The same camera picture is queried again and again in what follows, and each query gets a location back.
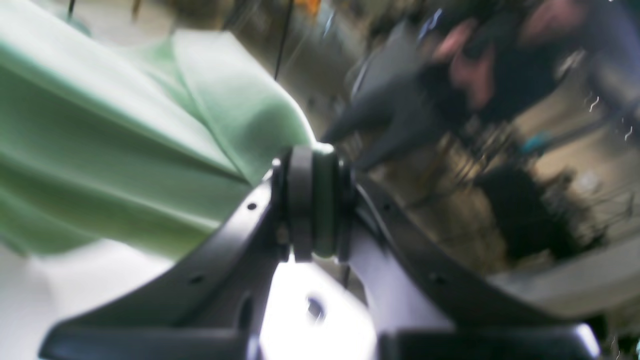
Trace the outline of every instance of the black metal frame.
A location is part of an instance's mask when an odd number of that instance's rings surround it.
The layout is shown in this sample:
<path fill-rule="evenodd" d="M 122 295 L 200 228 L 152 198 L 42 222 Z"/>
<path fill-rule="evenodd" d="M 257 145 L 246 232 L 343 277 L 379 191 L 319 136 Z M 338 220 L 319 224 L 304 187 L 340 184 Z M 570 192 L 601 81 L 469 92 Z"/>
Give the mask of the black metal frame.
<path fill-rule="evenodd" d="M 315 181 L 314 172 L 329 168 L 332 181 Z M 310 220 L 317 218 L 319 186 L 333 194 L 322 198 L 335 200 L 339 221 L 330 238 L 316 236 L 319 222 Z M 284 224 L 291 241 L 278 237 Z M 430 242 L 370 179 L 354 177 L 335 155 L 296 147 L 193 253 L 122 299 L 55 326 L 40 357 L 262 359 L 257 339 L 271 278 L 291 245 L 307 261 L 311 250 L 330 247 L 359 276 L 378 359 L 596 356 L 588 327 L 486 284 Z"/>

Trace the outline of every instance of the teal object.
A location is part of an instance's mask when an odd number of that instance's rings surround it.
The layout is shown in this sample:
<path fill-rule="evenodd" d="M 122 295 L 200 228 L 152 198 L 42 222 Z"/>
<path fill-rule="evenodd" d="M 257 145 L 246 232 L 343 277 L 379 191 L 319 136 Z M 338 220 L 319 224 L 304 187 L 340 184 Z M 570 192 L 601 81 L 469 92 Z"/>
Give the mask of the teal object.
<path fill-rule="evenodd" d="M 315 142 L 228 33 L 115 51 L 26 0 L 0 4 L 0 129 L 0 238 L 23 254 L 109 238 L 178 259 Z"/>
<path fill-rule="evenodd" d="M 534 135 L 532 138 L 528 139 L 527 142 L 521 148 L 523 154 L 530 154 L 532 152 L 536 152 L 539 149 L 542 149 L 551 139 L 551 136 L 547 133 L 538 133 Z"/>

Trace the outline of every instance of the green rubber ring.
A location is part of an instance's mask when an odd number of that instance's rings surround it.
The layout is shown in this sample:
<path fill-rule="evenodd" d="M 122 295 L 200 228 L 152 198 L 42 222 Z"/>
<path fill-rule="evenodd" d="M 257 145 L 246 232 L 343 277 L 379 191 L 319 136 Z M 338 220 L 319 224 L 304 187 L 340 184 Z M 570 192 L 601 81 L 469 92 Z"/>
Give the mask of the green rubber ring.
<path fill-rule="evenodd" d="M 335 151 L 314 152 L 313 226 L 314 253 L 321 258 L 335 255 L 338 156 Z"/>

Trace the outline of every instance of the cable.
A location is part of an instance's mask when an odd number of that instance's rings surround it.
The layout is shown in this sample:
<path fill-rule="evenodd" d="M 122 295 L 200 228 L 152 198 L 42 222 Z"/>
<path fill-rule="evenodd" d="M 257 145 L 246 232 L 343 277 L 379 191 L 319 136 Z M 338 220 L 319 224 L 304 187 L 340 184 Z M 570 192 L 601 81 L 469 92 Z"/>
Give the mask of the cable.
<path fill-rule="evenodd" d="M 289 0 L 289 7 L 287 7 L 287 15 L 284 19 L 284 29 L 282 30 L 282 39 L 280 40 L 280 50 L 278 51 L 278 59 L 276 61 L 276 70 L 273 74 L 273 79 L 278 81 L 278 74 L 280 73 L 280 64 L 282 63 L 282 55 L 284 54 L 284 45 L 287 42 L 287 33 L 289 32 L 289 23 L 291 22 L 291 15 L 293 14 L 293 3 L 295 0 Z"/>

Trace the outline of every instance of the person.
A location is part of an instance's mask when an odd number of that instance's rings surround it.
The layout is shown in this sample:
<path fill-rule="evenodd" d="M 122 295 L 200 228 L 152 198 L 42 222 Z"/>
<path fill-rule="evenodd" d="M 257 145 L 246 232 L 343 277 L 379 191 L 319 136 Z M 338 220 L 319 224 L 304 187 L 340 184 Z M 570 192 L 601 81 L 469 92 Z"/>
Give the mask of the person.
<path fill-rule="evenodd" d="M 609 45 L 611 33 L 594 36 L 593 30 L 602 28 L 603 17 L 611 21 L 613 6 L 599 0 L 485 0 L 462 15 L 441 15 L 446 37 L 435 62 L 354 101 L 321 141 L 337 143 L 355 131 L 386 127 L 354 163 L 369 170 L 458 131 L 473 115 L 484 123 L 511 120 L 556 89 L 560 54 L 578 46 L 595 53 Z M 628 50 L 638 42 L 627 39 L 631 46 L 619 48 L 627 58 L 640 58 Z"/>

